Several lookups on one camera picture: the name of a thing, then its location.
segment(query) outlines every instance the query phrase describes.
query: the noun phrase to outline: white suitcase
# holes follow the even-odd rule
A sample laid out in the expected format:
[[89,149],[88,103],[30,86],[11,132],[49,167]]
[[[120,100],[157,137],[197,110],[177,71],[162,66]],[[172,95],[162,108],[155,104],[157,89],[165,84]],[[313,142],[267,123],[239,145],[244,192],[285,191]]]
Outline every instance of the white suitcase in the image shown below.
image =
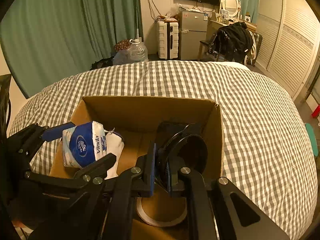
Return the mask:
[[179,25],[178,23],[157,22],[159,58],[178,57]]

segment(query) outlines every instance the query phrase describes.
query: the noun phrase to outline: plastic bag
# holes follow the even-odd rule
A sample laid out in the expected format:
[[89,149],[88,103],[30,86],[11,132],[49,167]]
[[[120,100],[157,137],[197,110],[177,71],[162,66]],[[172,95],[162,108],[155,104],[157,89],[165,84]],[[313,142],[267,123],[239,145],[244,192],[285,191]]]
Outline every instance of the plastic bag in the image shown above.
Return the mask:
[[188,7],[183,6],[180,3],[175,3],[170,10],[167,12],[167,17],[174,17],[175,15],[179,14],[181,11],[186,10]]
[[129,53],[127,49],[121,49],[117,52],[112,60],[113,65],[123,65],[133,63],[129,58]]

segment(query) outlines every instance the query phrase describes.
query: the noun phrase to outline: white wall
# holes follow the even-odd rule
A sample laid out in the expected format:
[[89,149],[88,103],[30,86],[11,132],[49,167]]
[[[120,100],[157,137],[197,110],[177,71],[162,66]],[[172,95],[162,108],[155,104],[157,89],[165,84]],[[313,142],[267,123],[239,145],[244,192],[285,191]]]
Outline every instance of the white wall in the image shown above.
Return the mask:
[[[10,74],[10,71],[4,59],[1,46],[0,46],[0,75],[5,75],[5,74]],[[9,94],[10,94],[10,101],[11,101],[11,117],[10,117],[9,127],[7,130],[7,135],[9,135],[9,131],[15,116],[20,111],[20,109],[25,105],[25,103],[28,101],[24,97],[24,95],[21,93],[19,87],[17,86],[13,78],[11,78]]]
[[[170,9],[174,7],[174,5],[177,3],[186,5],[189,8],[192,8],[193,6],[196,5],[196,2],[188,1],[188,0],[153,0],[153,1],[162,15],[166,15],[166,13],[168,13]],[[156,24],[151,18],[148,0],[140,0],[140,4],[141,4],[141,18],[142,18],[144,43],[148,48],[148,54],[156,54],[158,51],[157,37],[156,37]],[[202,9],[202,3],[198,3],[198,7]],[[152,5],[152,8],[157,16],[158,13],[153,5]],[[212,11],[212,9],[213,9],[213,5],[204,4],[204,10]]]

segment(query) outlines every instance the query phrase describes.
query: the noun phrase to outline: plastic bottle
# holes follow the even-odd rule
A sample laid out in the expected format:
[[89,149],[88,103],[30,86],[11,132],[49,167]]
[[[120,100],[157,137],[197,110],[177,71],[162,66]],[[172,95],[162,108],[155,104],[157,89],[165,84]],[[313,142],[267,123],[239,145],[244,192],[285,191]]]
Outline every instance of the plastic bottle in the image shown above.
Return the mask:
[[148,62],[147,47],[139,39],[130,40],[131,46],[128,49],[129,59],[133,62]]

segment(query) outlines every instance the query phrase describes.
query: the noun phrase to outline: teal stool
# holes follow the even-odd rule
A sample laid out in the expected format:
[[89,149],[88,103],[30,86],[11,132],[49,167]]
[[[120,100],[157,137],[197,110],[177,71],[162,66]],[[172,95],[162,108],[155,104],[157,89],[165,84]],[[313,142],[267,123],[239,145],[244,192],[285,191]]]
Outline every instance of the teal stool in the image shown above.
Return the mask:
[[309,139],[310,139],[310,142],[311,142],[313,155],[315,157],[317,157],[318,156],[318,145],[317,145],[315,132],[313,131],[313,128],[312,128],[311,124],[305,123],[304,125],[306,126],[306,129],[307,129],[307,132],[308,132],[308,135],[309,135]]

